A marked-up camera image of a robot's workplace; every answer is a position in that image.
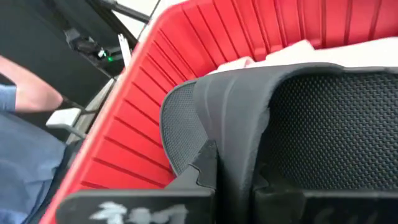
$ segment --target person's arm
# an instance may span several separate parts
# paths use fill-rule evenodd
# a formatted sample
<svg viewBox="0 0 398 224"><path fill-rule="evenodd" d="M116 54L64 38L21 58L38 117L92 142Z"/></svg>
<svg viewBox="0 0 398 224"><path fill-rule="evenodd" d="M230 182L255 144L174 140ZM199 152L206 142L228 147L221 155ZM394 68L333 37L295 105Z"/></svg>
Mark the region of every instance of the person's arm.
<svg viewBox="0 0 398 224"><path fill-rule="evenodd" d="M16 85L15 111L39 112L58 108L62 95L28 69L0 55L0 73Z"/></svg>

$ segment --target person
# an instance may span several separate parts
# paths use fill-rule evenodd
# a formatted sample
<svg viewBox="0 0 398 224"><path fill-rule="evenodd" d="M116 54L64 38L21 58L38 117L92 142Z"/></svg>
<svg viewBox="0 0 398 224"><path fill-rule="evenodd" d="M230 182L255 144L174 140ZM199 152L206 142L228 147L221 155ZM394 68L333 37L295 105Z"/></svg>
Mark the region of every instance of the person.
<svg viewBox="0 0 398 224"><path fill-rule="evenodd" d="M0 55L0 223L30 223L49 191L66 145L15 113L58 108L62 95L28 69Z"/></svg>

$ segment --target black plastic frame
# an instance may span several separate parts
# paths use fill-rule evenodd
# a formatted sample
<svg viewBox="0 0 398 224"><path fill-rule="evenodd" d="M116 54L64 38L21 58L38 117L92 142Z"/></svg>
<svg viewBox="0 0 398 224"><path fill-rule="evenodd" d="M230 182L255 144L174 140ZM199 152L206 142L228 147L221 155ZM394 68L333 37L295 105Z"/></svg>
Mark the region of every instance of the black plastic frame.
<svg viewBox="0 0 398 224"><path fill-rule="evenodd" d="M215 222L217 172L215 142L208 141L195 161L165 190L82 190L58 207L58 224Z"/></svg>
<svg viewBox="0 0 398 224"><path fill-rule="evenodd" d="M305 190L275 172L263 177L253 188L253 223L398 223L398 191Z"/></svg>

